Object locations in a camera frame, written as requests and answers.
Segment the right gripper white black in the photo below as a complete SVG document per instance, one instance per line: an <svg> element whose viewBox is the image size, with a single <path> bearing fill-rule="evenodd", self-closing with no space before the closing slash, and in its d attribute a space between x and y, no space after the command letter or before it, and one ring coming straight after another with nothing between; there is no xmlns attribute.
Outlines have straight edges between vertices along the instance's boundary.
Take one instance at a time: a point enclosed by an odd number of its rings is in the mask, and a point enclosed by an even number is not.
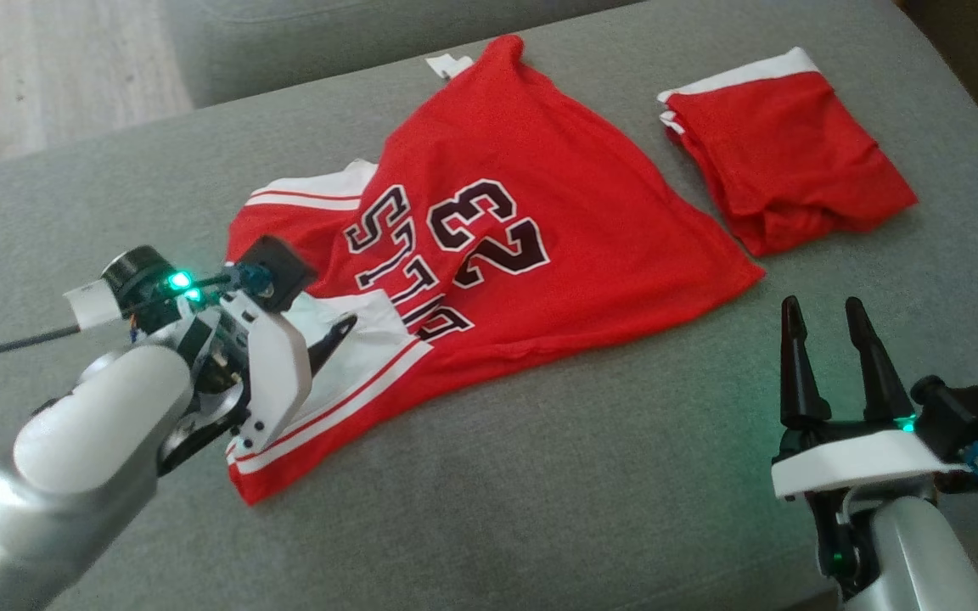
<svg viewBox="0 0 978 611"><path fill-rule="evenodd" d="M969 473L921 440L915 409L861 299L845 302L847 330L859 355L864 420L829 421L807 354L807 325L795 295L781 305L780 422L787 429L772 460L777 498L850 490L921 475Z"/></svg>

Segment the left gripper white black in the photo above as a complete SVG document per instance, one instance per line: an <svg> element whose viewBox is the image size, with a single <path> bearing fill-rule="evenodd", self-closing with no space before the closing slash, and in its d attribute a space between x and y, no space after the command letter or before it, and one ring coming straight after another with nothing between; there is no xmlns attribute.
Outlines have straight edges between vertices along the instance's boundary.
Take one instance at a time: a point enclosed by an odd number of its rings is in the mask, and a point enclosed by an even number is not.
<svg viewBox="0 0 978 611"><path fill-rule="evenodd" d="M264 311L242 291L221 295L220 307L232 321L234 344L244 352L247 372L242 378L250 392L236 447L261 452L282 437L292 415L306 402L313 376L353 332L358 316L342 314L307 347L302 333L283 313Z"/></svg>

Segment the red basketball jersey number 23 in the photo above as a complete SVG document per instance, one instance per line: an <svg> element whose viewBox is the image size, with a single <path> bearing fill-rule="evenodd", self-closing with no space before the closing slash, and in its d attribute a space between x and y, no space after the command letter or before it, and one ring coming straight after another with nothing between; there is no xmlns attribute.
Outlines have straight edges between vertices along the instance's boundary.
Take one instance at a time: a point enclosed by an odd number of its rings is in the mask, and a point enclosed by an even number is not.
<svg viewBox="0 0 978 611"><path fill-rule="evenodd" d="M253 191L228 260L263 235L318 272L288 320L357 325L267 449L229 446L263 502L373 426L462 388L702 317L760 282L635 143L500 37L420 105L378 162Z"/></svg>

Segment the red shorts with white band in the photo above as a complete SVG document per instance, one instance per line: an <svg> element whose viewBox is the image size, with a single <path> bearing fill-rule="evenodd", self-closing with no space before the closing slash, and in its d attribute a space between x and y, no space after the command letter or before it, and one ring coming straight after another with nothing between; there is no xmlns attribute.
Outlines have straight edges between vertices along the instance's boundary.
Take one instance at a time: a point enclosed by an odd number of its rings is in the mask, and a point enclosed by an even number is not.
<svg viewBox="0 0 978 611"><path fill-rule="evenodd" d="M756 258L866 233L919 201L803 48L659 94L660 121Z"/></svg>

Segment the grey fabric sofa ottoman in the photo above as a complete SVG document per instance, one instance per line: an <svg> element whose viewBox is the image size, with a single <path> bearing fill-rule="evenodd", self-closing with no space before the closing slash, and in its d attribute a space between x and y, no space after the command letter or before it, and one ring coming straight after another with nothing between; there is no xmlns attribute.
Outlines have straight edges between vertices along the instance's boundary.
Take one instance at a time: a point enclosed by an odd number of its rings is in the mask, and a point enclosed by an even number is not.
<svg viewBox="0 0 978 611"><path fill-rule="evenodd" d="M801 46L919 205L765 259L695 323L416 407L259 506L209 447L59 611L766 611L825 591L810 512L769 476L780 302L800 299L839 418L863 407L849 295L905 382L978 385L975 102L892 0L649 0L521 38L707 213L656 94ZM1 163L0 341L66 324L62 294L133 246L218 266L251 191L376 158L439 86L416 55Z"/></svg>

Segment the grey sofa seat cushion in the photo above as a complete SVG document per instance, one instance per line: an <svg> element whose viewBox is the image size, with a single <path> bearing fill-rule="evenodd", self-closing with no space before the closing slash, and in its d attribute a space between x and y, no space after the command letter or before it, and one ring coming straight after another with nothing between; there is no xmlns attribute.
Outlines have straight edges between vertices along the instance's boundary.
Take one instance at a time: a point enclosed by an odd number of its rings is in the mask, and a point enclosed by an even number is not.
<svg viewBox="0 0 978 611"><path fill-rule="evenodd" d="M201 109L640 1L162 0L162 8Z"/></svg>

